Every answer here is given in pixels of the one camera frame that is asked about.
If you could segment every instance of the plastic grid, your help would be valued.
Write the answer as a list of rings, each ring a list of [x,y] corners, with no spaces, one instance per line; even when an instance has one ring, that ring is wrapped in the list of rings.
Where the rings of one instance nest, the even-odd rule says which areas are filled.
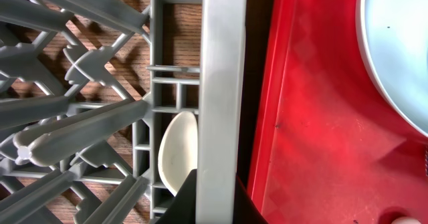
[[[35,82],[47,94],[47,97],[36,97],[30,100],[2,100],[0,103],[1,119],[8,120],[2,121],[0,124],[0,137],[3,141],[0,144],[0,152],[4,157],[0,163],[0,183],[9,192],[15,193],[11,196],[14,198],[8,198],[8,202],[2,201],[0,203],[0,223],[14,221],[23,221],[23,223],[60,223],[44,205],[68,188],[71,188],[82,199],[76,207],[78,209],[78,212],[74,216],[76,223],[83,223],[85,221],[87,223],[101,222],[101,219],[106,223],[120,222],[126,217],[143,193],[146,178],[150,180],[150,184],[145,190],[151,200],[150,218],[153,219],[163,214],[172,200],[171,198],[164,198],[165,195],[170,197],[171,194],[162,183],[157,171],[158,148],[162,138],[161,115],[165,113],[176,114],[183,110],[192,111],[195,114],[199,113],[197,108],[184,108],[185,86],[199,85],[199,80],[161,78],[156,76],[157,72],[199,73],[199,68],[196,67],[162,65],[163,5],[164,3],[202,4],[202,0],[150,0],[150,6],[142,13],[136,12],[131,7],[117,0],[97,0],[104,3],[109,2],[111,4],[109,8],[97,8],[97,5],[89,5],[91,0],[45,0],[67,9],[62,9],[61,12],[46,8],[40,0],[0,1],[2,1],[2,4],[13,6],[9,8],[9,11],[0,11],[1,21],[32,27],[42,31],[32,44],[22,44],[4,26],[0,26],[0,39],[3,42],[0,45],[3,46],[0,49],[0,59],[3,59],[0,62],[0,73],[3,74],[0,75],[0,90],[4,91],[8,89],[15,79],[19,78],[24,81]],[[122,18],[128,18],[128,20],[137,19],[138,21],[118,19],[115,13],[111,11],[111,9],[114,9],[111,6],[121,10]],[[82,42],[65,27],[65,23],[74,14],[83,15],[92,21],[119,30],[123,34],[112,46],[104,46],[97,50],[88,51]],[[35,16],[48,16],[50,18],[48,18],[49,21],[44,21],[43,18]],[[150,16],[150,35],[141,28],[148,16]],[[104,68],[104,64],[132,37],[134,32],[141,34],[150,45],[150,66],[147,67],[150,70],[150,92],[142,100],[136,102],[133,101],[130,94]],[[64,49],[64,52],[72,63],[71,68],[67,72],[66,80],[73,85],[67,91],[62,89],[62,85],[43,65],[39,63],[34,64],[34,66],[28,64],[29,60],[37,63],[37,54],[58,33],[62,34],[70,43]],[[17,67],[17,64],[12,66],[10,62],[21,63],[21,65],[19,67]],[[42,69],[43,71],[42,73],[39,71],[24,71],[29,69],[28,66],[31,66],[32,69],[30,70]],[[73,97],[89,81],[101,82],[103,85],[112,86],[124,100],[114,104],[73,102]],[[161,91],[163,84],[176,85],[177,102],[175,107],[162,106]],[[48,109],[49,111],[46,113],[35,112],[35,110],[40,110],[40,108]],[[83,116],[83,113],[78,114],[78,112],[81,112],[80,109],[97,109],[99,111],[95,114],[87,114],[88,116],[85,118],[80,118],[79,116]],[[99,124],[109,118],[126,115],[126,113],[128,115],[132,113],[134,117],[127,117],[120,126],[114,126],[108,132],[91,123],[96,117],[105,117],[97,122]],[[18,135],[33,137],[35,134],[37,138],[41,133],[44,133],[38,130],[43,126],[49,126],[52,118],[56,117],[59,121],[66,123],[66,116],[74,116],[74,118],[77,116],[76,122],[79,125],[85,128],[93,128],[94,134],[91,134],[92,137],[89,139],[81,138],[79,134],[76,134],[79,131],[80,133],[84,133],[85,130],[83,128],[77,130],[71,128],[67,133],[60,134],[61,138],[65,136],[72,138],[68,139],[68,141],[82,141],[82,144],[78,144],[77,151],[70,149],[57,150],[55,146],[60,146],[58,143],[50,144],[53,142],[47,141],[44,144],[51,146],[51,149],[49,147],[41,149],[41,154],[40,152],[39,154],[34,152],[32,153],[34,155],[30,157],[27,154],[28,151],[31,152],[29,150],[31,149],[29,147],[31,141],[27,141],[26,143],[22,143],[20,147],[22,151],[16,154],[17,145],[13,144],[13,139],[19,140],[19,136],[16,137],[16,132],[22,131],[25,128]],[[27,128],[27,124],[34,121],[39,121],[35,124],[38,126]],[[121,129],[121,127],[128,126],[129,124],[132,124],[132,170],[104,141],[106,136],[108,137],[113,132]],[[51,133],[55,133],[55,128],[51,128],[51,130],[53,130]],[[100,151],[103,154],[102,156],[108,157],[97,158],[97,156],[101,156],[99,154]],[[73,159],[67,157],[57,163],[56,159],[58,157],[56,152],[60,152],[66,156],[77,154]],[[149,166],[143,165],[145,152],[149,153]],[[52,155],[54,156],[52,160],[44,162]],[[42,162],[37,160],[37,156],[43,157],[41,158],[43,159]],[[94,168],[102,165],[115,165],[117,169]],[[32,177],[40,178],[40,180],[23,188],[23,185],[16,177]],[[110,198],[101,204],[98,198],[85,185],[78,181],[109,183],[119,186],[111,194]]]

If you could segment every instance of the white bowl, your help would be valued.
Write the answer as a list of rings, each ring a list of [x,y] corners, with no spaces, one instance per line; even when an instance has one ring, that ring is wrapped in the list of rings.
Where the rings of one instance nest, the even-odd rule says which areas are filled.
[[[158,169],[175,196],[191,170],[197,168],[198,126],[195,115],[181,112],[169,124],[160,144]]]
[[[356,30],[378,91],[428,136],[428,0],[358,0]]]

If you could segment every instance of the red tray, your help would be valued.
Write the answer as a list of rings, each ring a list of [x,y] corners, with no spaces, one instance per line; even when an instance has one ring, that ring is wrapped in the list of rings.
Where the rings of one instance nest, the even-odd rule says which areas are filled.
[[[356,0],[275,0],[248,192],[269,223],[428,223],[421,138],[358,50]]]

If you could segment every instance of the white vertical bar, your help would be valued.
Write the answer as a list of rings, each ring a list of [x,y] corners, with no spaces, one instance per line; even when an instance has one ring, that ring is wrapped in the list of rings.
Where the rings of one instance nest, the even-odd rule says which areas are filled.
[[[203,0],[196,223],[232,223],[246,0]]]

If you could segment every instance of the dish rack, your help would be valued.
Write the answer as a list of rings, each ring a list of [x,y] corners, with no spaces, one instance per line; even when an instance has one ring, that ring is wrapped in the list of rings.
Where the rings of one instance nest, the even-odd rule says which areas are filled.
[[[62,9],[50,9],[43,1]],[[0,6],[7,6],[0,9],[0,21],[41,31],[33,43],[20,43],[0,23],[0,92],[20,79],[35,82],[46,94],[0,100],[0,183],[12,193],[0,202],[0,223],[61,223],[45,205],[67,189],[81,198],[75,223],[121,223],[144,192],[150,199],[150,219],[156,221],[172,201],[172,197],[163,198],[163,193],[169,192],[157,170],[161,116],[181,111],[199,116],[198,172],[206,175],[197,181],[196,220],[231,222],[245,0],[222,1],[150,0],[139,13],[121,0],[0,0]],[[164,3],[203,3],[201,68],[161,64]],[[66,27],[75,14],[122,34],[110,46],[88,50]],[[148,20],[150,33],[142,28]],[[37,59],[57,34],[69,43],[64,48],[72,63],[65,76],[71,84],[68,90]],[[134,34],[143,36],[150,46],[150,92],[138,101],[104,67]],[[216,75],[219,71],[223,71],[220,76]],[[201,80],[163,78],[158,77],[159,72],[200,73]],[[76,94],[90,81],[111,86],[123,100],[113,104],[75,102]],[[175,106],[162,105],[164,84],[176,85]],[[199,108],[185,107],[188,85],[201,85]],[[222,101],[220,95],[228,101]],[[106,142],[130,124],[132,167]],[[227,129],[231,130],[219,136]],[[209,157],[221,153],[226,153],[222,159]],[[17,177],[38,180],[24,187]],[[102,203],[82,181],[118,186]]]

